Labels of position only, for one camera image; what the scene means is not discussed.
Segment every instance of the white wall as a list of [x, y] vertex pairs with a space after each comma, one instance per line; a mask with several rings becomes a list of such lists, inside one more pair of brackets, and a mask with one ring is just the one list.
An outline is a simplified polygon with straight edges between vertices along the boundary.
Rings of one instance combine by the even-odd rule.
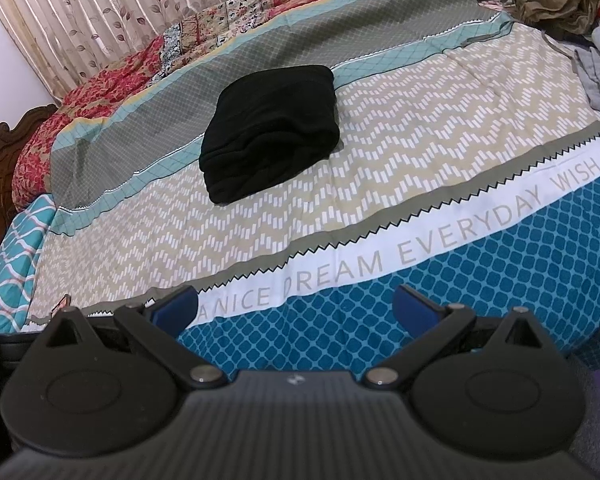
[[0, 122], [14, 128], [27, 110], [53, 102], [0, 22]]

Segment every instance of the blanket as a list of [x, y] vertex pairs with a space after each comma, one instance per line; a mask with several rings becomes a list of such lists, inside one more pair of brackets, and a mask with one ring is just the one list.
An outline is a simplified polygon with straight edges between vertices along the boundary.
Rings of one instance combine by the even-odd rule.
[[[196, 104], [186, 118], [170, 112], [165, 125], [195, 121], [213, 89], [195, 96], [195, 81], [227, 77], [254, 44], [264, 53], [256, 63], [284, 59], [275, 50], [268, 57], [261, 42], [271, 34], [265, 44], [284, 53], [284, 35], [315, 30], [319, 18], [330, 24], [324, 35], [291, 52], [321, 47], [344, 146], [287, 183], [219, 208], [204, 189], [196, 136], [155, 161], [160, 178], [139, 171], [118, 188], [127, 198], [105, 193], [108, 209], [61, 208], [27, 327], [43, 326], [66, 292], [100, 315], [188, 282], [200, 310], [182, 341], [225, 370], [359, 372], [408, 337], [390, 309], [392, 291], [407, 282], [481, 315], [527, 304], [560, 348], [577, 348], [600, 325], [600, 113], [538, 31], [475, 0], [448, 0], [445, 13], [438, 2], [321, 0], [125, 103], [129, 118], [144, 106], [158, 113], [156, 95], [183, 85]], [[393, 31], [394, 20], [400, 33], [382, 35], [394, 43], [365, 51], [365, 35]], [[341, 55], [338, 39], [350, 30], [359, 37], [346, 48], [362, 50]], [[58, 151], [78, 153], [74, 144]]]

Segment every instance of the black device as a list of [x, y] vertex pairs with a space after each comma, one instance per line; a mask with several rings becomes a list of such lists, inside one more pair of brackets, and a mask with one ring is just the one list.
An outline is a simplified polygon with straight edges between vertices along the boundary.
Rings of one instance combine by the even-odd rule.
[[2, 390], [19, 449], [0, 480], [593, 480], [566, 452], [583, 393], [533, 314], [432, 308], [439, 322], [360, 382], [230, 382], [139, 309], [63, 310]]

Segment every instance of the logo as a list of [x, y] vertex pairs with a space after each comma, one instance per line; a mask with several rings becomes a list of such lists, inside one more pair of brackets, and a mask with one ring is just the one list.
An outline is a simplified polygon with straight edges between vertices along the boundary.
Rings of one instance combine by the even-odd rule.
[[306, 379], [302, 375], [293, 374], [286, 378], [286, 382], [293, 386], [300, 386], [300, 384], [306, 382]]

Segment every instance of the bedsheet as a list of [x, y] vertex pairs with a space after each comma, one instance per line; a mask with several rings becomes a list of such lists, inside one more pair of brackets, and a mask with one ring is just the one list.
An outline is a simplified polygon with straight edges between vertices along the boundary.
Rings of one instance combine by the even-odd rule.
[[[250, 49], [263, 44], [279, 50], [254, 66]], [[285, 57], [288, 44], [331, 66], [344, 147], [287, 183], [213, 206], [196, 122], [217, 95], [196, 86], [220, 89], [243, 59], [251, 70], [308, 62]], [[188, 101], [169, 108], [170, 92]], [[189, 142], [158, 146], [164, 154], [143, 169], [126, 128], [147, 139], [141, 123], [160, 113], [170, 138], [190, 121]], [[200, 309], [182, 342], [229, 373], [362, 371], [408, 340], [390, 307], [403, 282], [481, 315], [525, 304], [564, 351], [600, 325], [600, 113], [538, 31], [475, 0], [321, 0], [190, 63], [115, 120], [80, 124], [52, 151], [59, 209], [25, 330], [44, 326], [66, 292], [97, 316], [183, 282]], [[140, 166], [103, 182], [81, 157], [116, 136], [127, 157], [116, 168]], [[93, 265], [78, 269], [77, 253]]]
[[316, 0], [229, 0], [188, 16], [155, 38], [143, 51], [112, 63], [70, 92], [61, 107], [24, 146], [13, 174], [13, 203], [21, 210], [51, 191], [50, 151], [58, 133], [77, 118], [111, 117], [128, 97], [237, 34], [284, 10]]

